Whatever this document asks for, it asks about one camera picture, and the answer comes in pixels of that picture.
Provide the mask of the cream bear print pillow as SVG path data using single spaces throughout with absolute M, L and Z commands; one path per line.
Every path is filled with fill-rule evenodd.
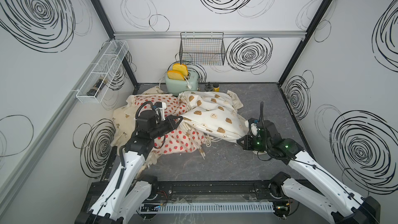
M 243 107 L 238 95 L 232 91 L 201 92 L 185 91 L 178 95 L 181 103 L 187 105 L 182 114 L 182 130 L 189 133 L 202 132 L 202 136 L 236 143 L 248 133 L 246 119 L 238 114 Z

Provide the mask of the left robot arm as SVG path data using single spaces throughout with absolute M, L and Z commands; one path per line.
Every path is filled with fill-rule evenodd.
M 86 212 L 80 212 L 77 224 L 126 224 L 148 198 L 157 195 L 156 177 L 137 178 L 157 138 L 178 128 L 181 116 L 162 116 L 152 107 L 138 110 L 135 128 L 129 141 L 120 148 L 120 165 L 104 191 Z

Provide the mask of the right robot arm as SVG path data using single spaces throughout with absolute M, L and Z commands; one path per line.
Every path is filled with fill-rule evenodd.
M 251 118 L 246 121 L 248 134 L 237 143 L 244 150 L 266 152 L 304 176 L 310 189 L 290 175 L 279 172 L 268 191 L 275 199 L 288 197 L 311 209 L 331 224 L 378 224 L 381 206 L 373 197 L 363 197 L 344 185 L 317 163 L 293 139 L 283 139 L 270 121 Z

